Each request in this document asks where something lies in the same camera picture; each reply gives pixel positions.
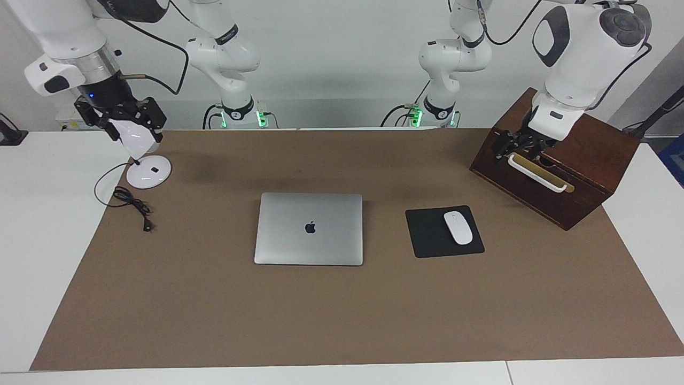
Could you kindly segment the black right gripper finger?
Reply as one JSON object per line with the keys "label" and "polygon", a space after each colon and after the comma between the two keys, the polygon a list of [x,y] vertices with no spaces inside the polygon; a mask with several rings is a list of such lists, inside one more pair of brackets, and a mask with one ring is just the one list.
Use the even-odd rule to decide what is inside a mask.
{"label": "black right gripper finger", "polygon": [[166,124],[166,115],[156,100],[147,97],[138,101],[138,124],[146,127],[152,134],[156,143],[163,141],[163,128]]}
{"label": "black right gripper finger", "polygon": [[113,141],[119,140],[119,131],[115,128],[115,125],[110,122],[107,113],[99,115],[99,111],[90,105],[85,98],[76,99],[75,109],[86,125],[104,130]]}

